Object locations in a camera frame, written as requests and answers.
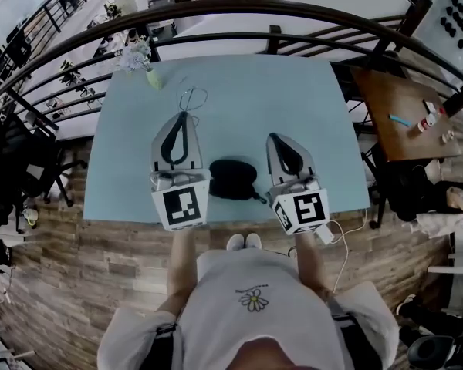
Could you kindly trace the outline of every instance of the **wooden floor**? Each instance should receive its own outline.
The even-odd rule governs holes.
[[[89,159],[90,143],[73,148]],[[446,162],[446,178],[463,180],[463,156]],[[17,247],[16,269],[9,289],[11,304],[0,304],[1,333],[17,352],[34,350],[27,362],[37,370],[93,370],[96,350],[118,306],[153,311],[165,299],[165,267],[171,236],[149,224],[83,220],[86,172],[76,170],[69,192],[76,204],[38,202],[40,226],[36,242]],[[361,212],[334,215],[345,231],[362,224]],[[257,225],[220,224],[198,231],[198,251],[221,247],[233,233],[255,231],[266,249],[286,253],[292,239],[275,222]],[[408,294],[427,289],[439,295],[440,282],[429,281],[426,269],[446,262],[447,238],[429,240],[411,234],[391,213],[379,230],[368,226],[347,236],[350,259],[340,290],[372,280],[394,308]],[[330,283],[345,257],[339,243],[322,246]],[[404,351],[394,368],[407,368]]]

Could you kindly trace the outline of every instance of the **white sneaker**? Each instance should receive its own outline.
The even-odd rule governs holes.
[[[396,307],[396,315],[400,314],[400,309],[403,307],[403,304],[411,303],[417,297],[416,294],[409,294],[406,299],[404,299],[397,307]]]
[[[256,233],[250,233],[245,240],[245,248],[262,249],[261,237],[259,237]]]
[[[227,251],[240,251],[245,248],[245,238],[241,234],[234,234],[226,244]]]

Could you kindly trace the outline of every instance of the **black pouch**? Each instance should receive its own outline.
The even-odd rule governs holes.
[[[255,192],[252,185],[257,178],[253,166],[238,160],[216,160],[211,163],[211,184],[209,193],[221,199],[248,200],[255,199],[266,204],[267,201]]]

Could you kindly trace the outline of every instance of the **table top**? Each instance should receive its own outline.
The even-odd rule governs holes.
[[[414,128],[428,114],[424,100],[436,109],[442,102],[428,86],[384,72],[352,69],[387,161],[437,159],[461,154],[456,139],[444,144],[441,135],[452,130],[447,115],[419,133]],[[389,118],[392,114],[411,123],[406,127]]]
[[[191,113],[204,167],[233,158],[258,171],[255,190],[272,186],[265,143],[271,132],[292,137],[311,153],[331,212],[369,206],[357,138],[329,62],[277,55],[226,55],[154,63],[156,90],[144,72],[115,72],[103,102],[87,174],[84,217],[159,222],[151,197],[150,147],[178,112],[182,93],[205,89]],[[195,90],[190,107],[204,100]],[[209,197],[208,221],[268,220],[257,200]]]

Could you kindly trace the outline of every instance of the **blue marker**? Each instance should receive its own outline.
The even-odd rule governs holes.
[[[407,120],[400,118],[399,116],[391,115],[389,114],[389,119],[393,120],[394,122],[399,122],[402,125],[405,125],[406,127],[410,127],[411,123],[408,122]]]

